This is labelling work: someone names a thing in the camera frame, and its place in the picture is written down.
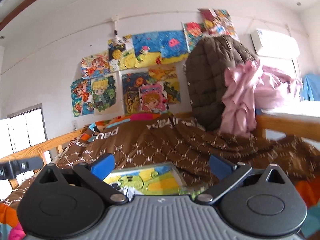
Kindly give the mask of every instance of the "wooden bed rail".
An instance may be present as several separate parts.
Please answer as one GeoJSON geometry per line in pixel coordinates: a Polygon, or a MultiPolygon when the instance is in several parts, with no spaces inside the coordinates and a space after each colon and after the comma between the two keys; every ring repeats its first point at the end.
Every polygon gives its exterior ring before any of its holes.
{"type": "MultiPolygon", "coordinates": [[[[73,138],[81,135],[84,130],[85,130],[85,128],[82,128],[80,130],[73,131],[73,132],[58,136],[56,138],[47,140],[43,143],[39,143],[39,144],[31,146],[27,149],[13,153],[9,156],[6,156],[6,157],[0,159],[0,163],[7,162],[10,160],[15,160],[15,159],[24,159],[24,158],[31,158],[31,157],[35,157],[35,156],[41,156],[41,158],[44,162],[44,165],[46,165],[47,162],[44,158],[44,152],[49,151],[54,148],[56,148],[57,153],[61,152],[62,151],[62,144],[67,143],[67,142],[71,141],[73,138]]],[[[9,182],[10,182],[12,189],[16,189],[19,186],[17,179],[10,179],[9,182]]]]}
{"type": "Polygon", "coordinates": [[[257,115],[256,137],[266,137],[266,129],[320,141],[320,123],[288,119],[280,116],[257,115]]]}

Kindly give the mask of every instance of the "pink clothing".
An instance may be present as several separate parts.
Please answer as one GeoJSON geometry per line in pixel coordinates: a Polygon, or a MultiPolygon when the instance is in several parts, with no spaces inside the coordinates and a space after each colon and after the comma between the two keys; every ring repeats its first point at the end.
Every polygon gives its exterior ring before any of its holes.
{"type": "Polygon", "coordinates": [[[299,101],[302,82],[277,68],[248,61],[224,73],[227,91],[222,97],[226,108],[220,131],[248,137],[257,122],[256,108],[275,108],[299,101]]]}

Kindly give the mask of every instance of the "puffer jacket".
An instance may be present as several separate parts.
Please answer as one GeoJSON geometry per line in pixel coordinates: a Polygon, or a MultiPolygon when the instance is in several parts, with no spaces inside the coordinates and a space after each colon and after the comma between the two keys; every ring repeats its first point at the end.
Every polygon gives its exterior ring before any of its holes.
{"type": "Polygon", "coordinates": [[[221,125],[227,88],[224,70],[257,57],[230,36],[205,37],[186,60],[186,77],[192,113],[207,130],[221,125]]]}

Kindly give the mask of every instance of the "air conditioner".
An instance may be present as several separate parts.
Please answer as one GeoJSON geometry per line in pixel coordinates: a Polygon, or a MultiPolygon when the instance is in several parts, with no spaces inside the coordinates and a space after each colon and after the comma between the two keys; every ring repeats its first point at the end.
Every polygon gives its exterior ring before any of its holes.
{"type": "Polygon", "coordinates": [[[296,40],[288,35],[257,29],[251,38],[258,56],[293,59],[300,55],[296,40]]]}

